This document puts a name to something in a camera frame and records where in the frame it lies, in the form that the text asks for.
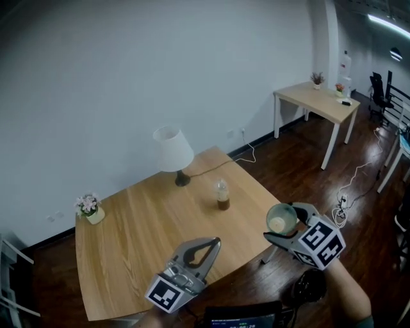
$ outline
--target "wooden table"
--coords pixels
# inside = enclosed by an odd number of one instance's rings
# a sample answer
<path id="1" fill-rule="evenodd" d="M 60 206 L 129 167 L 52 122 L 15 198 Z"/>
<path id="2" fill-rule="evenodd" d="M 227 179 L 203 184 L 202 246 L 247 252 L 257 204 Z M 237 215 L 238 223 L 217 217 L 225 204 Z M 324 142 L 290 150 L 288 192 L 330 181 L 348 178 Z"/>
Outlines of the wooden table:
<path id="1" fill-rule="evenodd" d="M 322 163 L 322 170 L 327 166 L 327 162 L 332 154 L 333 146 L 338 136 L 340 124 L 352 116 L 350 119 L 350 125 L 348 127 L 345 144 L 349 142 L 350 134 L 356 118 L 357 109 L 360 102 L 350 99 L 352 101 L 351 106 L 344 106 L 338 103 L 335 91 L 323 88 L 315 90 L 313 88 L 313 82 L 305 82 L 298 85 L 289 86 L 288 88 L 280 89 L 274 92 L 275 95 L 275 138 L 279 137 L 279 115 L 281 111 L 280 99 L 296 104 L 304 108 L 305 120 L 309 118 L 309 112 L 312 111 L 317 115 L 324 117 L 334 123 L 333 132 L 327 152 Z"/>
<path id="2" fill-rule="evenodd" d="M 197 155 L 184 170 L 192 176 L 230 158 L 218 148 Z M 217 208 L 213 185 L 224 178 L 231 207 Z M 207 281 L 246 264 L 270 244 L 264 239 L 268 210 L 279 201 L 235 162 L 193 177 L 185 187 L 160 172 L 103 200 L 105 219 L 76 219 L 78 276 L 89 320 L 132 315 L 152 304 L 144 294 L 152 276 L 182 242 L 217 236 L 222 241 Z"/>

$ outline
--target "table lamp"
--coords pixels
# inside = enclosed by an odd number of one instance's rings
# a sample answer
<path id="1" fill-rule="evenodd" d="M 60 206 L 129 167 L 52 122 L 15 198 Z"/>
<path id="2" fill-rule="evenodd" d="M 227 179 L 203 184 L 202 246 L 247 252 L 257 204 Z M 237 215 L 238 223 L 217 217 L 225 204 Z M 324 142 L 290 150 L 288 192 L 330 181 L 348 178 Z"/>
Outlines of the table lamp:
<path id="1" fill-rule="evenodd" d="M 182 172 L 193 160 L 193 150 L 180 129 L 164 126 L 152 136 L 160 143 L 159 168 L 164 172 L 177 172 L 175 184 L 186 186 L 191 178 Z"/>

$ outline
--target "potted plant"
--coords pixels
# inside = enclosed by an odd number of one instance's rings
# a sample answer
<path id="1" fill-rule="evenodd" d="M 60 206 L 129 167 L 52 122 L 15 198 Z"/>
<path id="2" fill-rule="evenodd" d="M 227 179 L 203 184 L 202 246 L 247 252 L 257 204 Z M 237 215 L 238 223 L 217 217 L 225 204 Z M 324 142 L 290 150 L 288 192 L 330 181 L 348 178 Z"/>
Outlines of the potted plant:
<path id="1" fill-rule="evenodd" d="M 310 77 L 310 79 L 313 81 L 313 88 L 315 90 L 319 90 L 320 89 L 320 85 L 325 81 L 325 78 L 322 76 L 322 72 L 320 72 L 319 74 L 317 73 L 312 73 L 312 76 Z"/>
<path id="2" fill-rule="evenodd" d="M 343 90 L 345 89 L 345 86 L 344 85 L 342 85 L 342 84 L 340 84 L 340 83 L 338 83 L 338 84 L 336 84 L 336 95 L 338 96 L 338 97 L 343 97 Z"/>
<path id="3" fill-rule="evenodd" d="M 105 212 L 100 205 L 101 201 L 96 193 L 86 193 L 77 198 L 74 207 L 80 218 L 86 217 L 91 224 L 97 224 L 105 217 Z"/>

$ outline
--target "monitor screen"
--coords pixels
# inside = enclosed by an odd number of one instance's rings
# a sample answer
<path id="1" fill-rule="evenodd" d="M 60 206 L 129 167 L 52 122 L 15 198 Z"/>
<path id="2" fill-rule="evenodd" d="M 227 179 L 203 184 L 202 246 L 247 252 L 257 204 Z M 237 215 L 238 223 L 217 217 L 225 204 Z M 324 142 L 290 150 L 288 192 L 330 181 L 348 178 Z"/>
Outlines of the monitor screen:
<path id="1" fill-rule="evenodd" d="M 275 315 L 255 316 L 244 319 L 212 320 L 212 328 L 272 328 Z"/>

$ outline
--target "white lampshade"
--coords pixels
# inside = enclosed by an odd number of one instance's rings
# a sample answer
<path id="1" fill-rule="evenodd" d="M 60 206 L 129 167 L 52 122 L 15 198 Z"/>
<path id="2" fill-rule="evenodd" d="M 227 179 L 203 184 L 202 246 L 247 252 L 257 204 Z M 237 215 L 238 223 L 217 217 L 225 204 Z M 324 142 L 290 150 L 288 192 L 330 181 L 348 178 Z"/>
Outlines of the white lampshade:
<path id="1" fill-rule="evenodd" d="M 153 138 L 160 143 L 161 171 L 176 172 L 192 162 L 193 150 L 180 129 L 164 126 L 154 132 Z"/>

